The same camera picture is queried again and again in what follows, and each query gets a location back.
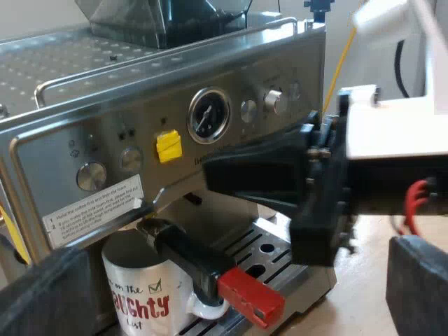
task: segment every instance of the yellow cable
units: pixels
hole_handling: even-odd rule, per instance
[[[22,243],[22,238],[20,238],[20,233],[18,232],[14,223],[9,218],[9,216],[6,214],[5,210],[3,209],[3,207],[1,205],[0,205],[0,212],[1,212],[1,215],[3,216],[3,219],[5,220],[6,227],[8,228],[9,234],[10,234],[11,238],[13,239],[15,249],[20,254],[20,256],[23,258],[23,260],[25,260],[27,262],[27,264],[29,265],[29,256],[28,256],[25,246]]]
[[[353,40],[355,39],[355,35],[356,35],[356,28],[354,27],[351,29],[349,40],[348,40],[347,44],[345,45],[344,51],[342,51],[341,58],[339,59],[339,63],[337,64],[337,67],[336,67],[336,71],[333,74],[333,78],[332,78],[331,84],[330,84],[330,89],[327,93],[327,97],[325,98],[325,104],[323,106],[324,113],[327,111],[328,105],[330,105],[330,100],[331,100],[331,97],[333,96],[333,91],[335,91],[337,79],[339,78],[339,74],[341,73],[342,65],[347,57],[347,54],[349,53],[351,44],[353,43]]]

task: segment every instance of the drip tray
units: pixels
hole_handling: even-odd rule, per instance
[[[271,233],[279,231],[278,225],[259,218],[243,234],[227,240],[220,247],[235,258],[240,268],[286,298],[282,320],[270,329],[261,330],[230,308],[222,318],[215,321],[197,318],[179,335],[270,335],[293,314],[304,313],[336,284],[333,268],[292,264],[290,244]],[[266,231],[259,226],[272,230]],[[102,335],[126,334],[116,325]]]

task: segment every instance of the button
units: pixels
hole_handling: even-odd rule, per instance
[[[121,153],[120,166],[126,173],[137,174],[143,165],[143,154],[137,147],[126,148]]]
[[[180,158],[182,156],[181,136],[175,129],[162,133],[157,137],[156,148],[160,163]]]
[[[241,104],[241,119],[245,123],[252,123],[257,116],[257,104],[253,100],[243,101]]]
[[[280,91],[270,90],[265,97],[265,108],[270,112],[281,115],[288,110],[288,98]]]
[[[106,182],[106,168],[98,162],[87,162],[78,170],[76,182],[83,190],[100,190]]]

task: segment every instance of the white robot part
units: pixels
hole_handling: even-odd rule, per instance
[[[448,48],[426,0],[371,0],[355,15],[358,32],[373,43],[396,43],[416,20],[427,36],[426,96],[380,101],[374,87],[354,87],[347,124],[350,160],[448,155]]]

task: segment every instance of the metal rail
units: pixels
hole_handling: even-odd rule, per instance
[[[61,78],[57,78],[57,79],[48,80],[48,81],[46,81],[46,82],[44,82],[42,84],[37,85],[37,87],[36,87],[36,89],[34,91],[34,98],[36,100],[37,108],[38,109],[42,109],[42,108],[46,107],[45,98],[43,96],[43,93],[48,88],[52,88],[52,87],[55,87],[57,85],[68,83],[70,81],[75,81],[75,80],[84,78],[86,76],[93,76],[93,75],[97,75],[97,74],[102,74],[102,73],[110,71],[110,70],[119,69],[121,67],[126,67],[128,65],[138,64],[138,63],[141,63],[141,62],[145,62],[145,61],[151,60],[153,58],[159,58],[161,56],[170,55],[172,53],[178,53],[178,52],[181,52],[181,51],[184,51],[184,50],[188,50],[188,49],[191,49],[191,48],[205,46],[206,44],[223,41],[225,39],[230,39],[232,37],[252,34],[252,33],[255,33],[255,32],[261,32],[262,30],[271,29],[273,27],[280,27],[281,25],[285,25],[285,24],[288,24],[288,23],[292,23],[293,24],[294,34],[297,34],[297,32],[298,32],[298,21],[297,21],[297,19],[294,18],[294,17],[285,17],[284,19],[275,20],[275,21],[269,22],[267,24],[264,24],[263,26],[254,27],[254,28],[250,28],[250,29],[243,29],[243,30],[240,30],[240,31],[236,31],[234,33],[230,33],[230,34],[226,34],[226,35],[221,35],[221,36],[209,38],[207,40],[199,41],[199,42],[196,42],[196,43],[183,45],[183,46],[181,46],[179,48],[174,48],[174,49],[169,49],[169,50],[165,50],[165,51],[162,51],[162,52],[157,52],[154,55],[148,55],[148,56],[140,57],[140,58],[137,58],[137,59],[131,59],[129,61],[121,62],[121,63],[118,63],[118,64],[112,64],[112,65],[108,65],[108,66],[103,66],[103,67],[98,68],[98,69],[93,69],[93,70],[89,70],[89,71],[75,73],[75,74],[70,75],[70,76],[65,76],[65,77],[61,77]]]

